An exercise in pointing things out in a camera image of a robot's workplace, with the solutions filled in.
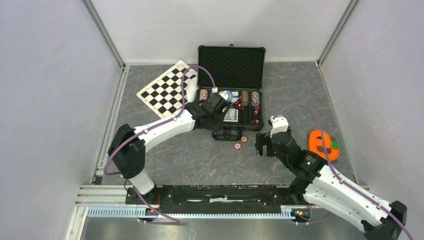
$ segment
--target green lego brick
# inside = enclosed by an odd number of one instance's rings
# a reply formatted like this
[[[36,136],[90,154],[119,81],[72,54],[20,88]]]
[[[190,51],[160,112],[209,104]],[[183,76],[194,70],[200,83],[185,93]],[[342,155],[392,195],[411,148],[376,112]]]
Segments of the green lego brick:
[[[331,148],[332,149],[339,149],[339,143],[336,141],[331,142]]]

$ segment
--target orange object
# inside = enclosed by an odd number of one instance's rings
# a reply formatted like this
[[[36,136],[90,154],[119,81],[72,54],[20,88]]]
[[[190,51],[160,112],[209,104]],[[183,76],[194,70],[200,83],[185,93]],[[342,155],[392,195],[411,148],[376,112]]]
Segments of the orange object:
[[[325,146],[327,148],[328,155],[330,157],[330,160],[334,161],[339,157],[339,154],[340,154],[339,149],[332,148],[332,140],[330,136],[325,131],[323,131],[323,133],[324,133],[324,141],[325,141]],[[327,159],[326,154],[324,152],[324,145],[323,145],[323,140],[321,138],[320,130],[313,130],[310,133],[309,139],[307,141],[307,145],[308,145],[309,151],[318,154],[320,157],[324,159]]]

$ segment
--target checkered board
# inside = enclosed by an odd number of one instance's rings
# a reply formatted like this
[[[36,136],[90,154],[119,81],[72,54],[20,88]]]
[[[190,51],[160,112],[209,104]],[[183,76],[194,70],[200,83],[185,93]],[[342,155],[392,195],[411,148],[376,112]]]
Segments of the checkered board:
[[[181,95],[181,77],[189,66],[178,61],[173,67],[168,69],[154,81],[149,83],[137,93],[139,97],[150,109],[159,117],[166,118],[175,113],[183,105]],[[184,92],[187,94],[187,84],[196,81],[198,73],[190,69],[184,78]]]

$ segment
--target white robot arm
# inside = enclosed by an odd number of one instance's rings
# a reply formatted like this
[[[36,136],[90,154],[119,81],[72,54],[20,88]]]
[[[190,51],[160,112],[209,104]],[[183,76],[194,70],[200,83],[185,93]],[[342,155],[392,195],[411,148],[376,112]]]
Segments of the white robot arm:
[[[290,185],[293,199],[320,206],[345,219],[364,232],[369,240],[398,239],[402,229],[382,208],[390,211],[405,225],[407,207],[404,204],[399,201],[390,203],[371,194],[330,166],[318,154],[302,150],[291,136],[289,123],[283,116],[271,117],[269,124],[272,130],[269,133],[258,133],[255,147],[262,156],[262,147],[266,145],[267,155],[276,156],[296,175]],[[367,200],[364,195],[378,205]]]
[[[142,195],[150,192],[155,184],[144,168],[146,153],[161,142],[178,134],[194,129],[219,130],[228,108],[227,99],[228,95],[224,92],[213,93],[201,104],[189,102],[181,114],[175,113],[167,118],[134,128],[128,124],[122,125],[113,138],[108,150],[109,155],[131,136],[143,132],[138,138],[123,147],[113,158],[122,177],[131,181]]]

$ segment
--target case lid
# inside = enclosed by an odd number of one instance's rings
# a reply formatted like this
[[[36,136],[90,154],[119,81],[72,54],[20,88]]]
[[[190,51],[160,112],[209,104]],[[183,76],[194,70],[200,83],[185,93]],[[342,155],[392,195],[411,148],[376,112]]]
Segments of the case lid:
[[[219,88],[260,89],[264,71],[264,47],[198,47],[198,65],[210,72]],[[212,87],[208,75],[198,71],[198,85]]]

